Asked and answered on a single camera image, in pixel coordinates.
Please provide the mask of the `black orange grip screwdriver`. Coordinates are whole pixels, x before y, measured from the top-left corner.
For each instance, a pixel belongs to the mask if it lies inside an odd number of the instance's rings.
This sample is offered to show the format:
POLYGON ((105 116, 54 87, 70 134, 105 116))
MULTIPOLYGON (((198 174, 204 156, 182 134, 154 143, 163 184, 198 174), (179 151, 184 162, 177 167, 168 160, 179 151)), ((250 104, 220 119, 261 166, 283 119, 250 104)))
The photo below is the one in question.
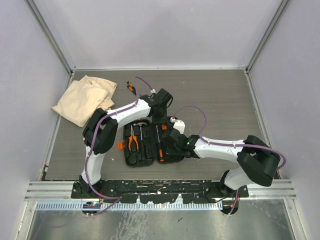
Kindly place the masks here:
POLYGON ((160 141, 160 134, 159 134, 158 125, 156 125, 156 133, 157 133, 157 140, 158 140, 159 162, 164 163, 165 159, 164 159, 164 153, 163 153, 163 149, 162 149, 162 143, 160 141))

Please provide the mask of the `black plastic tool case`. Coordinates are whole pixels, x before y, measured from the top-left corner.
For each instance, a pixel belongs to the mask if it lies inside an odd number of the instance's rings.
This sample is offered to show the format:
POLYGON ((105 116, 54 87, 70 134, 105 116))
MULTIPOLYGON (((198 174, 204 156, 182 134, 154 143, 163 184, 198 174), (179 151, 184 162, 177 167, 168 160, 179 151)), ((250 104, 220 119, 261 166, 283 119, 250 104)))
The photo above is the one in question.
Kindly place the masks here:
POLYGON ((172 164, 178 163, 183 159, 180 157, 172 156, 166 153, 166 143, 162 139, 162 134, 165 130, 162 129, 162 125, 166 125, 167 129, 173 129, 173 124, 171 122, 155 124, 148 119, 139 119, 130 122, 123 127, 123 141, 117 144, 117 148, 123 151, 124 160, 127 166, 135 167, 148 167, 157 161, 160 164, 172 164), (129 137, 130 129, 133 123, 137 122, 147 122, 148 126, 143 127, 143 140, 137 138, 138 141, 138 152, 130 152, 129 150, 129 137), (158 148, 158 138, 156 125, 158 125, 160 142, 162 144, 162 151, 164 156, 164 163, 161 163, 158 148))

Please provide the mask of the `orange black needle nose pliers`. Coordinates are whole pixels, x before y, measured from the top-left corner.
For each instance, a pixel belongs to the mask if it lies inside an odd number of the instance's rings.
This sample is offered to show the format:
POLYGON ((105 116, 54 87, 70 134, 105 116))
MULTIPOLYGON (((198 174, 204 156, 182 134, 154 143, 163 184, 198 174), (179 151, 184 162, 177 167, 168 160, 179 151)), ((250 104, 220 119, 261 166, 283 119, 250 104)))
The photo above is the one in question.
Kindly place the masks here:
POLYGON ((129 137, 129 142, 128 142, 128 149, 131 153, 139 151, 138 139, 134 133, 134 128, 132 125, 130 126, 130 137, 129 137))

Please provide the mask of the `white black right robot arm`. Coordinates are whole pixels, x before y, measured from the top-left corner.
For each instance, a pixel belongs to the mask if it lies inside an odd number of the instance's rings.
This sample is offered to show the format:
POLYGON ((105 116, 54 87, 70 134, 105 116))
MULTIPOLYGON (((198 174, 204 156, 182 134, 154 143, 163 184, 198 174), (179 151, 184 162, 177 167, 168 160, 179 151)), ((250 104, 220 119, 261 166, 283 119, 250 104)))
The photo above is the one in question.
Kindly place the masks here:
POLYGON ((254 135, 245 140, 213 140, 199 135, 186 137, 175 128, 163 132, 161 139, 169 147, 170 155, 182 158, 214 158, 238 164, 238 168, 226 170, 218 189, 225 197, 231 197, 239 188, 258 184, 271 186, 280 162, 278 153, 254 135))

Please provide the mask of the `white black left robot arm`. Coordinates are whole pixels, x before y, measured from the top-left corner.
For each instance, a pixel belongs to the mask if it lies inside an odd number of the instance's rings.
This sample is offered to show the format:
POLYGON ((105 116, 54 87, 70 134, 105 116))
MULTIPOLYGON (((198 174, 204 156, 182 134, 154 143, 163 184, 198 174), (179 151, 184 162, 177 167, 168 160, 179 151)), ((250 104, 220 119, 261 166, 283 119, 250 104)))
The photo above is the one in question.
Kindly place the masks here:
POLYGON ((165 122, 167 108, 173 96, 165 89, 151 95, 142 95, 123 107, 113 110, 97 108, 83 130, 86 159, 79 176, 82 192, 88 198, 95 198, 100 193, 101 169, 105 154, 113 147, 118 129, 141 118, 152 118, 165 122))

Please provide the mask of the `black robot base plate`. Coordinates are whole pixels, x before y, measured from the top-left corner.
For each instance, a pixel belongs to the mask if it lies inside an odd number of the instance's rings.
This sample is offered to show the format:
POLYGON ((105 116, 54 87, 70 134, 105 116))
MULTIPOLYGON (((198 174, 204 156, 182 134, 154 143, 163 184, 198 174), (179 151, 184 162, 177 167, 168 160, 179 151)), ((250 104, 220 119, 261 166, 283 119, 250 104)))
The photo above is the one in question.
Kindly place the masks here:
POLYGON ((211 180, 101 180, 93 187, 104 196, 120 197, 124 204, 172 204, 178 197, 183 204, 202 204, 235 197, 234 193, 222 193, 219 183, 211 180))

